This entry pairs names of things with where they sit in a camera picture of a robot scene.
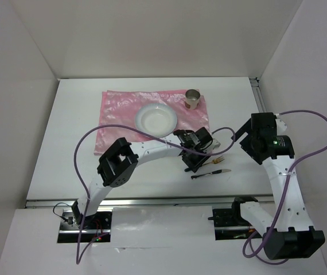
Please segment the gold fork black handle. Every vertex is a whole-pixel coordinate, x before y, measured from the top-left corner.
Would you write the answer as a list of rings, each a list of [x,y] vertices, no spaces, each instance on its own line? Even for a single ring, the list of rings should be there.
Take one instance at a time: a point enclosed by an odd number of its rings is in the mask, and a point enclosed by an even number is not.
[[[206,166],[206,165],[209,165],[209,164],[219,164],[221,163],[222,161],[224,160],[224,156],[221,155],[219,156],[218,158],[215,158],[213,160],[211,160],[210,162],[206,162],[206,163],[203,163],[203,164],[200,164],[198,167],[196,168],[186,168],[184,169],[185,172],[197,172],[202,166]]]

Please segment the silver knife black handle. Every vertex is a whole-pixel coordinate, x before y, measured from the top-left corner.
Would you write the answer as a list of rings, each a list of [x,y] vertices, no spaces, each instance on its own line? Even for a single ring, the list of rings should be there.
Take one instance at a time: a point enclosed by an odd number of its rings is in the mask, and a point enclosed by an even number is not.
[[[223,174],[223,173],[226,173],[226,172],[231,172],[232,170],[230,169],[219,169],[219,170],[215,170],[215,171],[212,171],[212,172],[208,172],[208,173],[205,173],[205,174],[201,174],[201,175],[193,175],[191,176],[191,180],[196,180],[198,178],[202,178],[202,177],[205,177],[205,176],[211,176],[211,175],[217,175],[217,174]]]

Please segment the metal cup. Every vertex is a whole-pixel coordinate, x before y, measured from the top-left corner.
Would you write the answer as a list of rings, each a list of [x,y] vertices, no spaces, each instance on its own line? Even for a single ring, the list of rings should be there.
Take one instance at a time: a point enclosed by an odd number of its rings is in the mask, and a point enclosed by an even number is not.
[[[197,108],[200,101],[200,92],[196,89],[189,89],[185,92],[185,106],[187,109],[193,110]]]

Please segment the white scalloped plate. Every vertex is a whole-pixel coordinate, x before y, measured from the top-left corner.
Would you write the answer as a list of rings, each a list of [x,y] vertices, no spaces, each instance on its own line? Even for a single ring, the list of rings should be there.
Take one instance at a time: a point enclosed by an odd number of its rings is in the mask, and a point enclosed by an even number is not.
[[[163,138],[174,131],[178,120],[175,111],[168,105],[151,103],[139,109],[134,122],[137,130]]]

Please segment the pink satin rose cloth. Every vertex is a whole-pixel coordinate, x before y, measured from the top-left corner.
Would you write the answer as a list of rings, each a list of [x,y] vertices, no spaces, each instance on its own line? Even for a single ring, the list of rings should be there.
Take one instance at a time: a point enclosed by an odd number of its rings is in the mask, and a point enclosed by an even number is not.
[[[163,138],[177,129],[209,129],[204,96],[195,109],[186,107],[186,90],[156,92],[104,91],[99,125],[125,125]]]

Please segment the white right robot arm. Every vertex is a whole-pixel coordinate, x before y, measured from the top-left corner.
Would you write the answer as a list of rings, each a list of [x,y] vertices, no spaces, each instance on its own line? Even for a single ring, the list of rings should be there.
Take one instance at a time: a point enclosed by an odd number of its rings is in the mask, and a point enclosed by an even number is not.
[[[282,122],[271,112],[253,113],[233,136],[257,164],[266,170],[277,210],[271,216],[254,197],[237,197],[231,220],[250,224],[261,236],[261,250],[270,260],[311,257],[324,243],[325,235],[311,221],[294,170],[291,139],[282,135]]]

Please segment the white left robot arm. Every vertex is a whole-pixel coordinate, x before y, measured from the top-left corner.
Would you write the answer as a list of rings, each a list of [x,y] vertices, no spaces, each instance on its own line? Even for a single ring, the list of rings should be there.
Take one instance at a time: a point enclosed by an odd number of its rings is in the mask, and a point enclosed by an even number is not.
[[[176,130],[161,140],[130,143],[124,137],[117,139],[99,158],[97,174],[85,188],[87,194],[73,203],[74,224],[81,229],[88,228],[108,193],[127,183],[138,166],[180,156],[187,170],[196,172],[209,158],[208,154],[220,145],[204,127],[196,132]]]

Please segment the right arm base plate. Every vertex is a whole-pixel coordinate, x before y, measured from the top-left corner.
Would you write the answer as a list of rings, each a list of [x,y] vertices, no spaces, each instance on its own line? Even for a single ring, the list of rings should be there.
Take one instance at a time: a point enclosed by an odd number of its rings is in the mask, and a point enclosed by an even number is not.
[[[255,228],[248,222],[237,221],[230,208],[212,207],[212,215],[208,220],[213,222],[217,241],[245,240],[255,232]]]

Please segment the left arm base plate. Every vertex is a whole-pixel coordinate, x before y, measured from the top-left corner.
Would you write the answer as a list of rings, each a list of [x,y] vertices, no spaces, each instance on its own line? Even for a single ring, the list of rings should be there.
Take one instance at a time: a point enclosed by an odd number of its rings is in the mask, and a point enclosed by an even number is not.
[[[56,213],[57,207],[70,207],[67,203],[57,203],[52,212],[54,215],[60,218],[60,227],[57,243],[77,243],[79,235],[79,225],[72,210],[65,210],[58,214]],[[91,222],[86,222],[81,232],[81,243],[89,243],[95,239],[97,243],[107,243],[111,241],[111,223],[112,223],[112,211],[98,211],[95,218]]]

